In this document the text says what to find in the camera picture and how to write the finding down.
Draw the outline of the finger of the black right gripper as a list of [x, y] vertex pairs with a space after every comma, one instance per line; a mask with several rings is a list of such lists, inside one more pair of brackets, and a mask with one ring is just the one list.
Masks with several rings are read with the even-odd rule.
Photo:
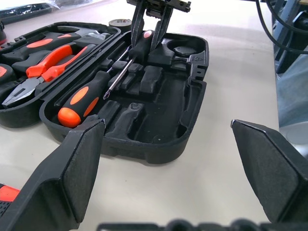
[[150, 51], [156, 49], [156, 47], [161, 43], [163, 37], [166, 34], [173, 10], [172, 9], [164, 9], [163, 15], [159, 22], [156, 24], [156, 28], [154, 31], [154, 35], [151, 42]]
[[146, 9], [145, 2], [137, 2], [131, 25], [131, 46], [134, 48], [138, 39], [143, 32], [144, 27], [144, 12]]

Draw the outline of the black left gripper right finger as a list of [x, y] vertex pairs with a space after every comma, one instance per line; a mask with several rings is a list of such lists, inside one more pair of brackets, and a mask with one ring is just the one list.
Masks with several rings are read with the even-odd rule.
[[308, 220], [308, 160], [278, 131], [231, 122], [246, 177], [270, 222]]

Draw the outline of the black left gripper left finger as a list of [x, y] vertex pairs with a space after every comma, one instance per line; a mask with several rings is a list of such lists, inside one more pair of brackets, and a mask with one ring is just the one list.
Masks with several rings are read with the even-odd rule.
[[84, 220], [96, 180], [105, 121], [87, 121], [34, 170], [21, 189], [0, 185], [2, 231], [71, 231]]

